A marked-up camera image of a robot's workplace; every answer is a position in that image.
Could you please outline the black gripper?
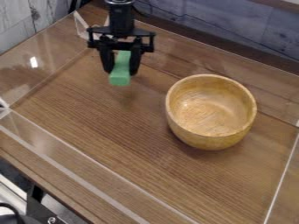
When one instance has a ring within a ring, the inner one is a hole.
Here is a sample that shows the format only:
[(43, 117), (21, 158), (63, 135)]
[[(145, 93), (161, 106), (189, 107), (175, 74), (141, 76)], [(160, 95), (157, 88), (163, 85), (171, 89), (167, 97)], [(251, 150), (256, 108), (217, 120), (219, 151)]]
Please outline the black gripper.
[(131, 50), (129, 74), (135, 75), (140, 66), (141, 53), (152, 53), (155, 51), (156, 33), (140, 28), (135, 28), (128, 33), (116, 33), (111, 31), (108, 26), (89, 27), (87, 32), (88, 48), (99, 51), (104, 71), (109, 74), (113, 70), (113, 51)]

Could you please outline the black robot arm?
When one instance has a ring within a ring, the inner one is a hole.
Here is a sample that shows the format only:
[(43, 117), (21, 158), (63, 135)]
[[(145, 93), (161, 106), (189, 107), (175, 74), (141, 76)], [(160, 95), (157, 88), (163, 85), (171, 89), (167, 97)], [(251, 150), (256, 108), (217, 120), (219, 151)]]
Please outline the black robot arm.
[(128, 72), (135, 76), (143, 54), (155, 51), (156, 33), (136, 28), (136, 0), (104, 0), (104, 2), (108, 8), (108, 25), (87, 28), (88, 48), (97, 50), (107, 73), (116, 67), (113, 51), (128, 52), (131, 54)]

